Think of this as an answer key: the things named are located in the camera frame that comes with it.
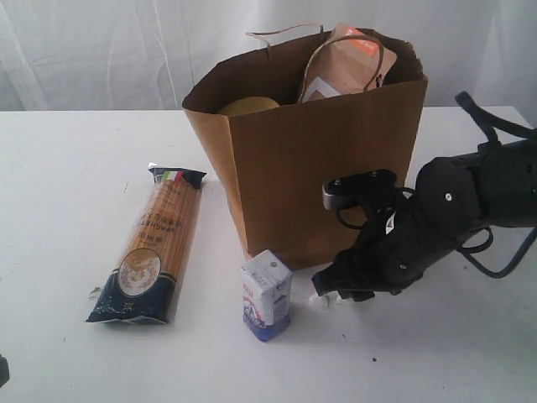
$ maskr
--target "paper bag handle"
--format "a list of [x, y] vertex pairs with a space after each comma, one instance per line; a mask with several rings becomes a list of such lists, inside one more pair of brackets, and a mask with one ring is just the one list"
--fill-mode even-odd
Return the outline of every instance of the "paper bag handle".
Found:
[[336, 42], [340, 42], [342, 40], [348, 40], [348, 39], [362, 39], [362, 40], [368, 40], [370, 42], [373, 42], [375, 44], [378, 45], [378, 64], [377, 64], [377, 69], [375, 70], [375, 72], [373, 73], [373, 76], [371, 77], [371, 80], [368, 81], [368, 83], [364, 86], [364, 88], [362, 89], [363, 92], [366, 92], [368, 90], [368, 87], [369, 85], [373, 82], [373, 80], [375, 80], [375, 78], [377, 78], [377, 75], [378, 75], [378, 72], [380, 71], [380, 68], [381, 66], [383, 65], [383, 60], [384, 60], [384, 47], [383, 45], [380, 43], [380, 40], [378, 40], [377, 38], [375, 38], [374, 36], [369, 36], [369, 35], [348, 35], [348, 36], [342, 36], [341, 38], [335, 38], [335, 39], [329, 39], [327, 40], [324, 44], [322, 44], [321, 46], [319, 46], [317, 49], [315, 49], [315, 51], [313, 52], [313, 55], [311, 55], [310, 57], [310, 60], [308, 61], [308, 64], [306, 65], [305, 69], [304, 69], [304, 78], [302, 79], [302, 90], [300, 91], [300, 96], [299, 96], [299, 103], [302, 103], [302, 99], [304, 98], [304, 94], [305, 94], [305, 90], [306, 90], [306, 87], [305, 87], [305, 79], [306, 77], [308, 76], [308, 70], [310, 69], [311, 67], [311, 63], [313, 62], [313, 59], [316, 58], [316, 56], [319, 54], [319, 52], [321, 50], [323, 50], [325, 47], [331, 45], [331, 44], [335, 44]]
[[251, 36], [252, 38], [255, 38], [255, 39], [259, 39], [261, 42], [264, 42], [267, 45], [266, 49], [267, 49], [268, 58], [272, 59], [272, 50], [270, 49], [270, 46], [271, 46], [270, 42], [268, 42], [264, 38], [264, 36], [281, 34], [282, 32], [290, 31], [291, 29], [295, 29], [295, 28], [298, 28], [298, 27], [317, 27], [317, 28], [319, 28], [319, 35], [321, 35], [323, 32], [325, 32], [325, 27], [323, 26], [323, 24], [319, 24], [319, 23], [302, 23], [302, 24], [293, 25], [292, 27], [288, 27], [288, 28], [285, 28], [285, 29], [280, 29], [279, 31], [247, 32], [246, 35]]

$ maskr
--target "brown paper bag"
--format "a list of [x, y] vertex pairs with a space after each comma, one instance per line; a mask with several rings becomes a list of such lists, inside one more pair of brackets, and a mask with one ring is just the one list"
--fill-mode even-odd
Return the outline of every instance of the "brown paper bag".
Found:
[[[324, 181], [385, 168], [404, 184], [427, 87], [412, 45], [370, 29], [398, 57], [374, 91], [295, 104], [305, 67], [330, 33], [225, 60], [198, 82], [183, 108], [226, 188], [246, 253], [272, 250], [291, 269], [331, 261], [352, 245], [322, 206]], [[216, 112], [244, 97], [282, 107], [235, 117]], [[360, 223], [359, 212], [346, 219]]]
[[382, 86], [397, 55], [377, 38], [338, 24], [305, 68], [299, 102], [356, 94]]

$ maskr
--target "pasta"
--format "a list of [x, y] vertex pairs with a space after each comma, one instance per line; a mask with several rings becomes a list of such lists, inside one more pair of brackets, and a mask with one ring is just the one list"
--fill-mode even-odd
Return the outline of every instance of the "pasta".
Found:
[[153, 193], [87, 322], [168, 322], [205, 174], [155, 165], [149, 170]]

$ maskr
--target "spaghetti package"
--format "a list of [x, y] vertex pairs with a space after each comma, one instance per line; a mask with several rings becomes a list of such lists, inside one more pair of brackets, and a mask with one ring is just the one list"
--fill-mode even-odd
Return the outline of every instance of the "spaghetti package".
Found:
[[205, 173], [153, 164], [149, 171], [153, 193], [87, 322], [168, 322]]

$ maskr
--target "yellow item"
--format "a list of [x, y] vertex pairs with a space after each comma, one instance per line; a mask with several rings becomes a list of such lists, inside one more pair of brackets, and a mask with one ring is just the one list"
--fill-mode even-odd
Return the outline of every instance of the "yellow item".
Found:
[[227, 116], [245, 115], [246, 113], [254, 113], [266, 111], [279, 107], [279, 104], [267, 97], [246, 97], [237, 99], [236, 101], [226, 105], [218, 114]]

